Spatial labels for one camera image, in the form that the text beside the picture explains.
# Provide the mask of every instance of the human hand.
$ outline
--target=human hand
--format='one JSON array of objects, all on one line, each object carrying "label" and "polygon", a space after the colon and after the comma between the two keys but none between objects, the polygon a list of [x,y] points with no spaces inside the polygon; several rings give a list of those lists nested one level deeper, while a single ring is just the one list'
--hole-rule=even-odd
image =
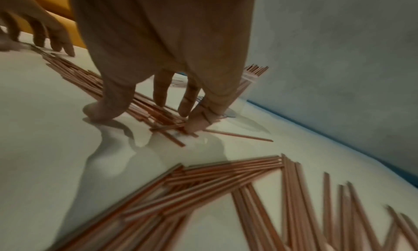
[{"label": "human hand", "polygon": [[0,19],[7,28],[7,34],[0,29],[0,51],[16,50],[19,48],[19,26],[9,12],[16,13],[25,20],[34,31],[34,43],[43,47],[45,43],[45,29],[48,31],[51,47],[55,51],[64,51],[74,56],[74,48],[64,26],[53,16],[39,6],[35,0],[0,0]]},{"label": "human hand", "polygon": [[[214,123],[234,100],[244,69],[254,0],[70,0],[79,31],[104,81],[103,99],[84,108],[106,121],[130,105],[152,75],[164,106],[175,72],[188,75],[179,106],[188,132]],[[203,89],[204,99],[192,110]]]}]

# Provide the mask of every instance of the blue baseboard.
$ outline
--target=blue baseboard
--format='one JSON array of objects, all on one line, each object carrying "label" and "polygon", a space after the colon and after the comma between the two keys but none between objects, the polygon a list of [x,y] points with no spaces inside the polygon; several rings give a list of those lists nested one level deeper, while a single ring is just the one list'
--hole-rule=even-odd
[{"label": "blue baseboard", "polygon": [[284,115],[282,115],[282,114],[280,114],[280,113],[278,113],[276,111],[273,111],[273,110],[271,110],[269,108],[266,108],[266,107],[264,107],[264,106],[262,106],[262,105],[260,105],[260,104],[258,104],[256,102],[253,102],[253,101],[250,101],[250,100],[247,100],[247,102],[249,102],[249,103],[253,104],[254,106],[257,106],[257,107],[259,107],[261,109],[267,110],[268,112],[271,112],[271,113],[273,113],[273,114],[275,114],[275,115],[277,115],[279,117],[282,117],[282,118],[284,118],[284,119],[286,119],[286,120],[288,120],[290,122],[293,122],[294,124],[297,124],[299,126],[302,126],[302,127],[306,128],[306,129],[308,129],[308,130],[310,130],[310,131],[312,131],[312,132],[314,132],[316,134],[319,134],[321,136],[324,136],[324,137],[326,137],[326,138],[328,138],[328,139],[330,139],[330,140],[332,140],[334,142],[337,142],[337,143],[339,143],[341,145],[344,145],[344,146],[346,146],[346,147],[348,147],[350,149],[353,149],[354,151],[357,151],[357,152],[362,153],[362,154],[364,154],[364,155],[366,155],[366,156],[368,156],[370,158],[373,158],[374,160],[380,162],[385,167],[387,167],[390,170],[392,170],[393,172],[395,172],[395,174],[397,174],[398,176],[400,176],[401,178],[403,178],[404,180],[406,180],[407,182],[409,182],[411,185],[413,185],[416,188],[418,188],[418,176],[416,176],[414,174],[411,174],[408,171],[405,171],[403,169],[400,169],[400,168],[398,168],[398,167],[396,167],[396,166],[394,166],[394,165],[392,165],[392,164],[390,164],[390,163],[388,163],[388,162],[386,162],[386,161],[384,161],[384,160],[382,160],[380,158],[377,158],[377,157],[375,157],[375,156],[373,156],[373,155],[371,155],[371,154],[369,154],[369,153],[367,153],[367,152],[365,152],[365,151],[363,151],[361,149],[358,149],[357,147],[351,146],[351,145],[349,145],[349,144],[347,144],[347,143],[345,143],[345,142],[343,142],[341,140],[338,140],[338,139],[336,139],[336,138],[334,138],[332,136],[329,136],[329,135],[327,135],[327,134],[325,134],[323,132],[320,132],[320,131],[318,131],[316,129],[313,129],[313,128],[311,128],[311,127],[309,127],[309,126],[307,126],[307,125],[305,125],[303,123],[300,123],[298,121],[295,121],[292,118],[289,118],[289,117],[284,116]]}]

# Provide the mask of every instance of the wall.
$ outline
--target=wall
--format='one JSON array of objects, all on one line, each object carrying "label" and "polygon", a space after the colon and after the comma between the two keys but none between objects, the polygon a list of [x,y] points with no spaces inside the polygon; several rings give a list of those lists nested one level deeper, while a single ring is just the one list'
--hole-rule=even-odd
[{"label": "wall", "polygon": [[250,101],[418,175],[418,0],[256,0]]}]

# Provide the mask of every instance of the table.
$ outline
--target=table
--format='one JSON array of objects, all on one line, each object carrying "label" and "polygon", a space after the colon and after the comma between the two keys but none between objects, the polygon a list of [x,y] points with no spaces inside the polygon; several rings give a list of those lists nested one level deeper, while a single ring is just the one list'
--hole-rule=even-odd
[{"label": "table", "polygon": [[[21,40],[31,42],[31,35],[22,34]],[[75,51],[77,56],[67,59],[97,70],[85,49]],[[86,123],[81,109],[93,99],[30,50],[0,52],[0,79],[2,251],[45,250],[178,162],[281,153],[302,163],[320,222],[324,171],[331,175],[334,206],[337,184],[355,185],[380,242],[391,221],[385,204],[418,222],[418,190],[412,185],[379,162],[251,104],[240,118],[225,119],[213,129],[274,142],[200,132],[197,139],[180,137],[186,144],[180,148],[127,114],[111,126]],[[137,91],[151,96],[152,81],[139,84]],[[176,107],[183,91],[170,88],[168,105]],[[255,182],[279,232],[280,179],[276,172]],[[231,196],[196,211],[176,250],[248,250]]]}]

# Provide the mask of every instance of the white table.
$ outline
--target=white table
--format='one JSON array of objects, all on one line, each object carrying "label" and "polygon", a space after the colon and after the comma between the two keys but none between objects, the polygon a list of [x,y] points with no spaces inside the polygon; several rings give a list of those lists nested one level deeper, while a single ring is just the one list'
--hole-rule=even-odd
[{"label": "white table", "polygon": [[[30,42],[31,35],[22,34],[21,40]],[[71,61],[96,70],[85,49],[76,48],[76,54]],[[34,52],[0,52],[0,79],[1,251],[46,249],[178,162],[281,153],[303,164],[320,222],[324,171],[331,174],[334,203],[337,184],[354,183],[381,242],[391,221],[385,204],[418,222],[416,188],[375,160],[251,104],[242,118],[213,128],[274,142],[201,132],[198,139],[180,137],[186,144],[180,148],[127,114],[117,118],[120,129],[87,124],[81,109],[93,99]],[[152,81],[137,91],[151,95]],[[170,88],[168,104],[177,106],[182,94],[183,89]],[[255,183],[279,232],[280,177],[276,172]],[[196,211],[176,250],[248,250],[231,196]]]}]

